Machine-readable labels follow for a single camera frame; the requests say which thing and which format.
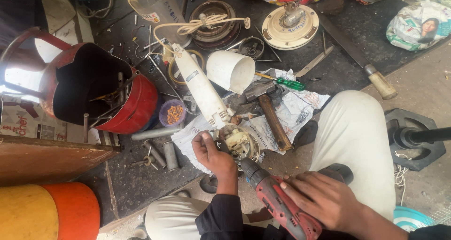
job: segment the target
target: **hammer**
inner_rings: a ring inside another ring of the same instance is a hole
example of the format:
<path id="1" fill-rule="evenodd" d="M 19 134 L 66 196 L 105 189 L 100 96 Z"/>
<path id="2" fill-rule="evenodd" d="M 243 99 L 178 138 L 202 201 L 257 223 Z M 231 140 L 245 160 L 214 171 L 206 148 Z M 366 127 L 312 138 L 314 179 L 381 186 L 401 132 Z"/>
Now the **hammer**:
<path id="1" fill-rule="evenodd" d="M 263 113 L 265 114 L 266 120 L 268 121 L 269 128 L 276 139 L 277 145 L 279 146 L 280 151 L 286 151 L 293 146 L 291 145 L 288 136 L 286 135 L 282 125 L 280 124 L 279 118 L 276 116 L 276 112 L 274 111 L 271 100 L 266 95 L 267 93 L 273 92 L 276 90 L 272 81 L 268 81 L 265 83 L 261 83 L 250 89 L 245 93 L 246 99 L 251 102 L 258 97 L 258 101 L 260 102 L 260 106 L 262 107 Z"/>

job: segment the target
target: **hammer head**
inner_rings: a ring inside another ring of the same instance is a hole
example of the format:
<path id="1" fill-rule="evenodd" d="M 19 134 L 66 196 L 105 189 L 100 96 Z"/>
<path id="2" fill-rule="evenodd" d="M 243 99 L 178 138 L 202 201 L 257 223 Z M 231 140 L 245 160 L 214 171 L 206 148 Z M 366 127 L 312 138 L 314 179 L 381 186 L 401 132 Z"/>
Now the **hammer head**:
<path id="1" fill-rule="evenodd" d="M 272 81 L 268 81 L 265 83 L 260 83 L 258 85 L 255 85 L 253 88 L 251 88 L 249 91 L 245 92 L 246 99 L 251 102 L 257 97 L 264 95 L 266 93 L 270 93 L 276 90 L 276 87 L 274 86 L 274 83 Z"/>

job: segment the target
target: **person's right hand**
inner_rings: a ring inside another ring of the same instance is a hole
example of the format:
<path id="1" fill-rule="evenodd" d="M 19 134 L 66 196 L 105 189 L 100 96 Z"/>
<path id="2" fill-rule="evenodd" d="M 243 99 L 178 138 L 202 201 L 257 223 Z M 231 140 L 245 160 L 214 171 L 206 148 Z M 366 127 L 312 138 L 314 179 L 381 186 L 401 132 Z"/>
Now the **person's right hand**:
<path id="1" fill-rule="evenodd" d="M 237 178 L 238 167 L 232 156 L 217 150 L 208 131 L 199 132 L 191 144 L 197 160 L 211 170 L 218 180 Z"/>
<path id="2" fill-rule="evenodd" d="M 318 172 L 285 176 L 280 187 L 296 205 L 329 230 L 352 233 L 364 205 L 347 185 Z"/>

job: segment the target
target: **screwdriver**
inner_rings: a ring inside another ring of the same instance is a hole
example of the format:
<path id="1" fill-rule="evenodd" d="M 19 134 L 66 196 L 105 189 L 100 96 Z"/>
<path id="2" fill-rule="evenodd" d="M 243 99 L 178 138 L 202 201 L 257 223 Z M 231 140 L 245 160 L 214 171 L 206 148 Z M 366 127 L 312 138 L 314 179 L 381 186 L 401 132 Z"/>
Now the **screwdriver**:
<path id="1" fill-rule="evenodd" d="M 257 73 L 257 72 L 255 72 L 255 74 L 258 75 L 258 76 L 261 76 L 261 77 L 264 77 L 264 78 L 276 81 L 277 84 L 283 84 L 283 85 L 285 85 L 285 86 L 287 86 L 289 88 L 295 89 L 295 90 L 302 91 L 305 88 L 305 84 L 297 82 L 297 81 L 285 80 L 282 77 L 279 77 L 279 78 L 276 79 L 276 78 L 273 78 L 273 77 L 271 77 L 269 75 L 265 75 L 265 74 L 261 74 L 261 73 Z"/>

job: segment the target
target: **cordless drill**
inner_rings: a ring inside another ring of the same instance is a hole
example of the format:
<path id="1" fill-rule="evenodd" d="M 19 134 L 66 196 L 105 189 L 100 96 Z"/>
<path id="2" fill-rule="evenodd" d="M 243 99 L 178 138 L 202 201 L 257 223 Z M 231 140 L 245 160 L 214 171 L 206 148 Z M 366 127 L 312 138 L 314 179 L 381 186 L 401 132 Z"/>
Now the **cordless drill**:
<path id="1" fill-rule="evenodd" d="M 280 187 L 278 176 L 269 174 L 250 158 L 242 159 L 241 168 L 272 216 L 297 240 L 315 240 L 322 232 L 320 222 L 302 211 Z M 349 185 L 354 175 L 349 167 L 334 163 L 318 171 L 323 175 Z"/>

